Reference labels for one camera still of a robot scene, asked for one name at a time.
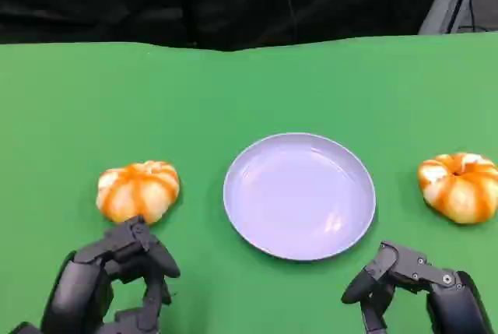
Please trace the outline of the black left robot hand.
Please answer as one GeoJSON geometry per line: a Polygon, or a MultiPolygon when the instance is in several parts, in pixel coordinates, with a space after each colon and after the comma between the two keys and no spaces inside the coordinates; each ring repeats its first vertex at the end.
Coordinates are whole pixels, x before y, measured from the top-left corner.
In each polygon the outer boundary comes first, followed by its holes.
{"type": "Polygon", "coordinates": [[[171,302],[166,278],[181,274],[167,248],[142,216],[118,224],[102,239],[71,252],[51,290],[40,324],[43,333],[158,333],[171,302]],[[105,322],[114,298],[112,283],[143,279],[142,305],[105,322]]]}

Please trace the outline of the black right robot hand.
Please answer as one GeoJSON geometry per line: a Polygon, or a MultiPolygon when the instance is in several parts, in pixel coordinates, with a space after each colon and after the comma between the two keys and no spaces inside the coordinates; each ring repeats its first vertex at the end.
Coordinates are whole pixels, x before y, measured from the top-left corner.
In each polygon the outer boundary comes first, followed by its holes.
{"type": "Polygon", "coordinates": [[[426,254],[389,241],[352,279],[344,304],[360,304],[367,333],[386,333],[384,314],[395,290],[427,292],[426,310],[433,333],[493,333],[478,287],[464,271],[437,268],[426,254]]]}

